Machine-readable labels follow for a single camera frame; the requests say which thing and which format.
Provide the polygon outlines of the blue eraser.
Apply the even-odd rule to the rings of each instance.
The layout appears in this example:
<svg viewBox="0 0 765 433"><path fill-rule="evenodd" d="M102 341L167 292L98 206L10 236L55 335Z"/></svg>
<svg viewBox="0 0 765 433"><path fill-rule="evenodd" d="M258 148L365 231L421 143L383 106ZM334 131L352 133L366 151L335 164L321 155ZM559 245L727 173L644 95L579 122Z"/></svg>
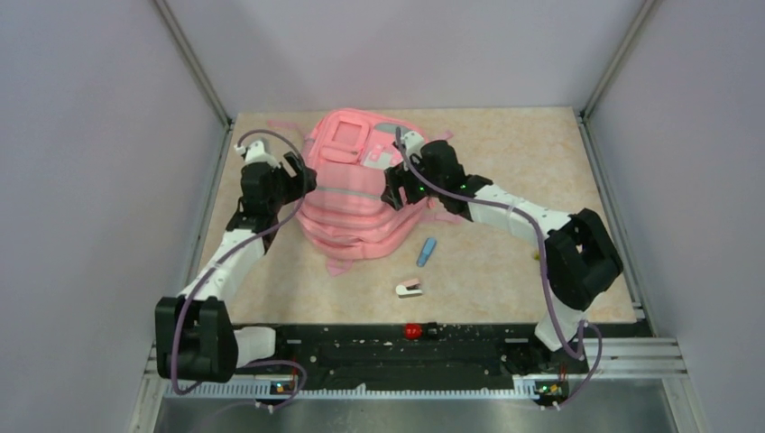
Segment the blue eraser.
<svg viewBox="0 0 765 433"><path fill-rule="evenodd" d="M424 267L427 264L427 262L429 261L429 258L434 253L436 246L437 246L437 240L435 238L428 237L425 240L416 261L416 264L418 267Z"/></svg>

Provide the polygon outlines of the pink student backpack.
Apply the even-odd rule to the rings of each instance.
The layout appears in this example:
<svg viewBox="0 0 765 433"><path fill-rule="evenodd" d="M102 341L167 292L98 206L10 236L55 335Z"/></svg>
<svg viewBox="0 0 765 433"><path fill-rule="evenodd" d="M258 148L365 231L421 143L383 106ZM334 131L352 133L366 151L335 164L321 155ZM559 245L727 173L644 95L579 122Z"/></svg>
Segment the pink student backpack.
<svg viewBox="0 0 765 433"><path fill-rule="evenodd" d="M301 136L301 154L317 173L317 186L297 218L305 237L326 256L332 276L357 261L393 253L420 223L460 221L437 212L433 198L401 210L382 202L384 172L402 161L393 145L397 128L427 136L410 122L353 108L329 112Z"/></svg>

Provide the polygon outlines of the red black stamp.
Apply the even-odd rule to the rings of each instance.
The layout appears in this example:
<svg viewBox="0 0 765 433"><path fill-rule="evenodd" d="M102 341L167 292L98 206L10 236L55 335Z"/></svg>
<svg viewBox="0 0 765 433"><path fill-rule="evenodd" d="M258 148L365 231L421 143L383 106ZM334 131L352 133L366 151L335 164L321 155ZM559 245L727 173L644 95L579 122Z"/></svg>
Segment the red black stamp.
<svg viewBox="0 0 765 433"><path fill-rule="evenodd" d="M407 340L439 339L439 325L437 322L407 323L403 328L403 335Z"/></svg>

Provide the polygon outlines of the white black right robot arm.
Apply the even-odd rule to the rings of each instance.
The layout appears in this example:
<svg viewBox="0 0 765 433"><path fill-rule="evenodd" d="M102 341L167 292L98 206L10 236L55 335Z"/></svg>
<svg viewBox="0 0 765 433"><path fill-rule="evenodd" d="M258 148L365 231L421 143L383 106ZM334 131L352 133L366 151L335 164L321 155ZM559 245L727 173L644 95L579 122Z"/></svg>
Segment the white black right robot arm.
<svg viewBox="0 0 765 433"><path fill-rule="evenodd" d="M529 347L531 364L552 372L587 327L585 314L595 299L622 274L624 264L604 221L592 209L564 212L515 196L486 177L468 174L446 140L426 143L418 134L392 144L401 162L385 170L384 203L396 210L427 198L451 215L501 229L525 240L539 254L539 273L547 313L536 325L538 341Z"/></svg>

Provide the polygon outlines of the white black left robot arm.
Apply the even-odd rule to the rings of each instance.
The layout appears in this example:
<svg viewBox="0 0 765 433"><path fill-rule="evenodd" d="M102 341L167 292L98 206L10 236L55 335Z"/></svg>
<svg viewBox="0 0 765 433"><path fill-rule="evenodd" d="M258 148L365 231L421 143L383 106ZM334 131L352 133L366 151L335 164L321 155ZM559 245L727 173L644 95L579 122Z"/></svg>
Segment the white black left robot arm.
<svg viewBox="0 0 765 433"><path fill-rule="evenodd" d="M271 327L237 329L226 303L251 268L269 251L284 220L283 206L300 207L316 187L316 172L287 152L279 162L258 146L244 151L242 195L221 242L198 276L154 309L156 367L174 383L228 382L251 362L277 373L288 364L289 348Z"/></svg>

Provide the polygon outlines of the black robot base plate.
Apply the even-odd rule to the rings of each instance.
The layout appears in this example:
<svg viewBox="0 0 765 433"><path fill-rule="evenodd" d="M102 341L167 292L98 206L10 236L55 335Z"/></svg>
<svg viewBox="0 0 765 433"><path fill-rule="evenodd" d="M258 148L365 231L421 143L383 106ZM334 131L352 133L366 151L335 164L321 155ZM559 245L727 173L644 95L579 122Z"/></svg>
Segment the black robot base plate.
<svg viewBox="0 0 765 433"><path fill-rule="evenodd" d="M549 351L529 325L438 324L437 340L407 340L405 325L278 325L274 356L235 374L291 373L292 386L303 391L358 385L385 392L508 390L534 374L547 375L554 384L589 374L618 337L648 334L644 326L608 325L593 350L584 336L571 340L572 347L584 349L575 359L564 350Z"/></svg>

